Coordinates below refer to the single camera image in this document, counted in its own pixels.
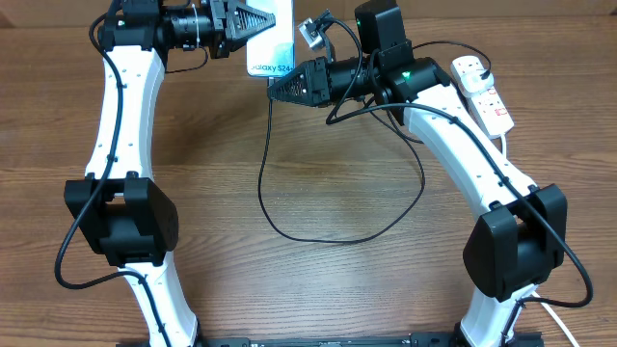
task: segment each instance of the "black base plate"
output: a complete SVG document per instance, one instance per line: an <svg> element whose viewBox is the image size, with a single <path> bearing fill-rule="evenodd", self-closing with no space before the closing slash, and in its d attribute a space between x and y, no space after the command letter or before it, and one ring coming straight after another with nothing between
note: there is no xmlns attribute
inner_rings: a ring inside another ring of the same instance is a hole
<svg viewBox="0 0 617 347"><path fill-rule="evenodd" d="M454 333L414 333L411 336L363 338L305 338L256 340L248 338L214 338L196 342L195 347L464 347ZM119 344L117 347L149 347L141 344ZM507 347L544 347L540 333L515 334Z"/></svg>

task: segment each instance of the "white arm segment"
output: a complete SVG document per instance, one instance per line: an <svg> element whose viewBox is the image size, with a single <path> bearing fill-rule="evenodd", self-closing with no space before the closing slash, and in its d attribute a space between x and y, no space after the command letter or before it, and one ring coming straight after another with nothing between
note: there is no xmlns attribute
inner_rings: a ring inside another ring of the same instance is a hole
<svg viewBox="0 0 617 347"><path fill-rule="evenodd" d="M163 82L165 67L154 49L142 50L141 46L117 46L108 52L124 87L121 132L116 150L118 161L112 166L110 179L126 178L126 173L136 172L139 177L152 178L150 149L156 96ZM107 155L112 144L118 89L116 77L105 64L105 95L98 128L98 138L86 174L94 173L100 179L105 170Z"/></svg>
<svg viewBox="0 0 617 347"><path fill-rule="evenodd" d="M472 347L498 347L501 343L501 334L508 323L512 309L517 300L526 298L533 293L538 285L530 284L514 293L510 299L500 303L495 298L489 298L475 288L471 305L463 320L461 320L461 332ZM521 311L517 312L516 322ZM514 337L514 324L508 331L506 341Z"/></svg>
<svg viewBox="0 0 617 347"><path fill-rule="evenodd" d="M530 193L529 187L535 185L533 180L515 168L484 135L465 110L453 86L439 85L423 91L414 103L431 106L458 117L488 150L513 186L523 196ZM412 108L405 110L405 125L431 149L452 177L465 196L474 220L489 212L494 201L505 205L516 199L505 186L499 185L499 178L486 158L458 125L431 112ZM536 287L532 284L522 288L503 303L487 297L476 287L469 311L461 321L461 331L468 343L472 347L497 347L515 301L528 297ZM514 324L507 340L512 338L513 328Z"/></svg>
<svg viewBox="0 0 617 347"><path fill-rule="evenodd" d="M151 144L156 96L165 76L165 66L155 50L144 51L140 46L116 46L108 52L121 75L123 89L122 123L116 156L110 179L124 179L129 172L139 177L152 177ZM112 143L118 111L116 78L105 62L105 95L98 138L86 174L100 179L105 170L106 157ZM196 315L186 303L174 265L174 253L165 255L163 265L152 263L126 264L119 271L135 271L146 277L154 302L170 338L172 346L193 346L197 336ZM126 277L148 324L152 347L164 347L163 335L152 314L144 288L133 277Z"/></svg>
<svg viewBox="0 0 617 347"><path fill-rule="evenodd" d="M480 140L503 173L510 177L514 187L523 195L530 193L533 180L510 163L484 135L465 110L453 86L438 85L418 93L416 104L431 106L458 117ZM505 205L516 199L505 186L471 138L456 124L429 111L407 108L405 125L431 149L456 186L461 190L474 220L499 201Z"/></svg>
<svg viewBox="0 0 617 347"><path fill-rule="evenodd" d="M180 287L180 280L174 265L174 252L165 254L163 265L155 267L152 263L126 264L119 271L135 271L146 277L152 291L156 309L165 326L165 331L173 347L187 347L195 344L197 338L197 316L191 311ZM148 323L151 347L165 347L163 335L158 332L158 326L152 314L152 308L144 287L134 277L125 277L135 293L146 323Z"/></svg>

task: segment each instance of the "black cable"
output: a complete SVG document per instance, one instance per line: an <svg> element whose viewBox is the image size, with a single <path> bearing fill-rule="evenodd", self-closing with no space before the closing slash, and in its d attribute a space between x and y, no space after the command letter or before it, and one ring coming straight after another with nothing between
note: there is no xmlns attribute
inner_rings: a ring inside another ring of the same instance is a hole
<svg viewBox="0 0 617 347"><path fill-rule="evenodd" d="M489 78L489 75L491 74L491 68L493 67L492 63L491 63L491 59L489 59L489 56L487 56L486 54L484 54L484 52L482 52L481 50L470 46L466 43L462 43L462 42L458 42L458 41L453 41L453 40L435 40L435 41L429 41L429 42L425 42L425 43L421 43L419 45L415 45L412 47L412 50L418 49L420 47L424 47L427 45L431 45L431 44L452 44L452 45L458 45L461 47L465 47L466 49L470 49L472 51L474 51L475 53L481 55L482 57L484 57L484 59L486 59L486 61L489 63L489 68L487 68L487 70L482 73L482 79L487 79Z"/></svg>
<svg viewBox="0 0 617 347"><path fill-rule="evenodd" d="M265 145L265 149L263 151L263 159L261 161L261 168L259 169L259 179L257 181L257 197L259 198L259 205L261 205L261 211L263 211L263 215L268 220L268 223L270 223L270 226L272 226L272 228L280 236L282 236L284 238L287 238L289 240L298 241L298 242L325 243L325 244L338 244L338 245L360 244L360 243L363 243L363 242L367 242L367 241L373 240L373 239L377 238L378 236L382 235L383 233L385 233L386 231L388 231L390 228L394 227L394 225L396 225L400 220L402 220L407 215L407 213L409 213L409 211L411 211L412 208L414 208L416 203L419 201L420 197L422 196L422 193L424 192L424 186L426 184L426 178L424 176L424 168L422 167L422 163L420 161L419 156L417 155L416 149L405 138L401 137L401 139L405 142L405 144L407 144L407 146L414 153L414 157L416 158L417 165L420 168L420 191L417 193L417 196L414 199L414 201L412 202L412 204L403 212L403 214L401 214L398 218L396 218L394 220L394 222L390 223L383 230L381 230L381 231L379 231L379 232L377 232L377 233L375 233L375 234L373 234L371 236L364 237L362 239L357 239L357 240L349 240L349 241L303 239L303 238L293 237L293 236L287 235L286 233L282 232L277 226L275 226L274 222L270 218L270 215L268 215L268 211L266 210L266 207L263 204L263 198L261 196L261 183L262 183L262 179L263 179L263 170L264 170L264 168L266 166L266 160L268 158L268 147L270 146L270 135L272 133L272 103L273 103L273 101L272 101L272 99L270 99L270 103L269 103L269 106L268 106L268 131L266 132L266 145Z"/></svg>
<svg viewBox="0 0 617 347"><path fill-rule="evenodd" d="M368 101L363 102L364 104L364 108L368 108L370 107L370 105L372 105L372 103L375 101L375 97L371 97L368 99ZM398 127L398 124L396 124L396 122L394 121L394 119L392 118L391 113L388 113L388 118L390 120L390 123L392 123L392 126L388 125L386 122L384 122L381 118L379 118L379 116L377 116L374 112L369 112L371 114L371 116L373 116L373 118L375 118L375 120L377 120L378 122L380 122L381 124L383 124L384 126L386 126L388 129L390 129L391 131L393 131L398 137L401 137L409 142L413 142L415 144L420 144L423 145L424 143L421 140L418 139L414 139L411 136L406 135L405 133L403 133L401 131L401 129Z"/></svg>
<svg viewBox="0 0 617 347"><path fill-rule="evenodd" d="M206 64L208 64L208 59L210 58L208 55L208 51L205 49L205 47L200 47L201 49L203 49L203 53L205 53L205 58L203 59L203 63L201 63L200 66L198 67L190 67L190 68L181 68L178 70L174 70L174 71L165 71L165 73L167 74L172 74L172 73L179 73L179 72L186 72L186 71L193 71L196 69L200 69L202 67L205 67Z"/></svg>
<svg viewBox="0 0 617 347"><path fill-rule="evenodd" d="M352 117L359 116L359 115L362 115L362 114L366 114L366 113L370 113L370 112L374 112L374 111L378 111L378 110L386 110L386 109L394 108L394 107L409 107L409 108L415 108L415 109L419 109L419 110L428 111L428 112L431 112L431 113L436 114L438 116L441 116L441 117L449 120L451 123L456 124L457 126L459 126L469 136L469 138L473 141L473 143L478 147L478 149L480 150L480 152L482 153L484 158L487 160L487 162L489 163L491 168L495 171L495 174L497 175L497 177L499 177L499 180L521 202L521 204L524 206L524 208L527 209L529 211L529 213L531 213L533 218L538 223L540 223L540 225L542 225L542 227L546 231L548 231L549 234L556 240L556 242L559 244L559 247L561 248L561 250L572 260L572 262L574 263L574 265L577 268L578 272L582 276L583 282L585 284L586 296L585 296L585 298L583 300L581 300L579 302L568 303L568 302L562 302L562 301L557 301L557 300L551 300L551 299L547 299L547 298L535 298L535 297L528 297L528 298L524 298L524 299L518 300L517 303L515 304L514 309L512 310L512 312L510 314L510 317L508 319L508 323L506 324L506 327L505 327L504 331L502 332L501 344L504 345L507 333L510 330L510 328L512 327L512 324L514 324L514 320L516 318L516 315L518 313L519 308L522 305L524 305L524 303L543 303L543 304L548 304L548 305L552 305L552 306L567 307L567 308L579 308L579 307L587 306L591 302L591 300L593 299L593 296L594 296L593 283L591 282L591 278L589 277L589 274L587 273L587 270L582 265L580 260L578 260L577 255L572 251L572 249L570 249L570 247L566 244L566 242L564 240L562 240L561 237L559 237L559 235L550 226L549 222L547 222L547 220L540 214L540 212L538 212L538 210L535 209L531 205L531 203L529 203L529 201L527 201L527 199L521 193L519 193L518 190L516 190L516 188L514 188L514 186L510 182L510 179L499 168L499 166L496 164L495 160L493 160L493 157L491 157L491 154L489 154L487 149L485 149L484 146L482 146L482 143L480 142L480 140L475 136L475 134L473 134L473 132L464 123L462 123L459 120L458 117L451 116L451 115L449 115L448 113L446 113L446 112L444 112L442 110L438 110L438 109L430 107L430 106L425 106L425 105L421 105L421 104L412 104L412 103L391 103L391 104L388 104L388 105L373 106L373 107L369 107L369 108L366 108L366 109L361 109L361 110L352 112L352 113L350 113L349 115L346 115L346 116L348 116L348 118L352 118Z"/></svg>
<svg viewBox="0 0 617 347"><path fill-rule="evenodd" d="M349 95L349 93L351 92L352 88L354 88L354 85L356 84L356 80L358 80L358 75L360 74L360 70L362 69L362 45L360 44L360 40L358 40L358 37L356 36L356 34L354 34L354 32L351 30L351 28L349 28L349 26L347 26L347 24L345 24L340 19L324 18L323 21L324 22L330 22L330 23L338 24L341 28L343 28L347 32L347 34L349 34L349 36L352 38L352 40L356 44L356 47L358 48L358 67L356 67L356 73L354 74L354 78L352 78L351 83L349 84L349 87L345 91L345 94L338 101L338 103L336 104L335 108L332 109L332 111L330 112L330 114L326 118L326 124L330 125L330 124L334 124L334 122L332 122L332 118L336 117L336 113L338 112L338 109L345 102L345 99L347 98L347 95Z"/></svg>
<svg viewBox="0 0 617 347"><path fill-rule="evenodd" d="M456 83L454 79L450 79L450 83L456 90L456 94L459 95L459 99L461 100L463 106L465 106L465 110L469 112L469 103L467 101L467 98L463 95L463 92L461 92L461 88L459 87L458 83Z"/></svg>
<svg viewBox="0 0 617 347"><path fill-rule="evenodd" d="M112 143L110 146L109 155L107 155L107 164L105 165L105 170L103 171L103 175L101 176L100 180L97 182L96 188L94 188L94 191L91 194L90 198L88 199L84 207L81 209L81 211L77 215L77 218L75 218L75 221L73 222L73 224L70 226L67 236L65 236L65 240L63 241L60 249L58 250L58 255L56 256L56 262L54 264L54 275L56 277L56 281L61 286L63 286L64 288L73 289L73 290L90 288L97 284L106 282L107 280L112 280L112 279L122 277L122 276L130 276L130 277L136 278L139 281L139 284L141 284L144 287L144 290L146 291L146 295L148 296L148 301L152 309L152 314L154 315L154 320L156 321L156 325L158 326L159 333L163 335L163 338L165 339L165 344L168 347L171 347L172 343L170 342L167 332L165 331L165 327L163 325L163 322L161 321L161 317L158 314L158 310L156 309L156 303L154 302L154 298L148 286L148 282L146 281L146 278L142 276L141 274L134 272L134 271L122 271L122 272L117 272L114 274L103 276L96 280L90 280L88 282L80 283L80 284L69 283L66 280L64 280L62 277L62 260L65 256L65 253L67 252L68 244L70 243L70 240L72 239L73 235L77 231L79 224L84 219L84 216L86 215L88 210L92 207L94 203L100 203L102 188L104 187L105 182L107 181L109 177L109 173L112 170L113 163L117 159L116 158L116 148L118 147L118 139L120 136L120 129L121 129L122 107L123 107L123 102L124 102L123 100L124 85L121 81L121 76L120 76L120 73L118 72L118 68L116 67L112 59L109 57L109 55L107 55L107 52L105 52L105 50L101 48L101 46L98 44L98 42L96 42L94 38L94 29L106 17L107 17L107 13L101 15L99 18L97 18L93 22L93 24L90 26L89 37L90 37L90 41L93 44L94 48L105 59L105 61L107 62L111 70L114 72L114 76L116 77L117 88L118 88L118 111L116 114L116 124L114 127L114 135L112 137Z"/></svg>

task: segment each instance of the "wooden surface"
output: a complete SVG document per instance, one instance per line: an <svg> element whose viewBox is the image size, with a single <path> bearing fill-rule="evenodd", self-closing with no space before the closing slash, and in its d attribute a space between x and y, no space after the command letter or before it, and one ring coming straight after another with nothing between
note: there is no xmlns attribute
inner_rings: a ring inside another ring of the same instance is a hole
<svg viewBox="0 0 617 347"><path fill-rule="evenodd" d="M0 10L0 28L13 28L13 24L4 16Z"/></svg>
<svg viewBox="0 0 617 347"><path fill-rule="evenodd" d="M570 209L567 239L596 288L590 307L557 309L583 346L617 344L617 18L419 19L416 43L461 40L494 61L517 127L511 160L541 186L558 183ZM351 41L333 29L342 58ZM147 337L123 280L69 291L53 261L71 218L65 180L83 176L103 91L102 63L86 29L0 30L0 345L113 346ZM298 61L310 55L298 49ZM443 67L467 54L426 47ZM176 265L210 337L398 335L449 331L472 283L462 250L473 221L462 195L424 147L427 189L399 225L364 245L307 245L265 221L256 180L267 120L265 82L249 78L244 51L172 75L156 108L153 168L180 217ZM175 52L170 68L201 59ZM327 110L275 105L266 204L294 236L350 239L392 221L415 196L409 150L371 117L335 126ZM78 233L65 261L71 281L113 271ZM569 261L540 293L578 300ZM531 305L518 329L565 345Z"/></svg>
<svg viewBox="0 0 617 347"><path fill-rule="evenodd" d="M295 0L296 20L315 18L330 9L341 19L354 19L354 9L367 0ZM85 27L105 13L111 0L0 0L0 13L17 28ZM168 0L179 4L185 0ZM610 14L617 0L397 0L404 18L493 17Z"/></svg>

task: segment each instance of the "white power strip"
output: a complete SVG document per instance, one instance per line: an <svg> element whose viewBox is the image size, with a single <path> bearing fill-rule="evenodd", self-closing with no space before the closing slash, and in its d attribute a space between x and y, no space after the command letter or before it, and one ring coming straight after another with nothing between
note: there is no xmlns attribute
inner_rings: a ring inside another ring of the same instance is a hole
<svg viewBox="0 0 617 347"><path fill-rule="evenodd" d="M457 58L450 69L469 102L471 113L489 139L499 138L514 127L512 117L494 87L495 77L491 73L482 79L486 69L477 57Z"/></svg>

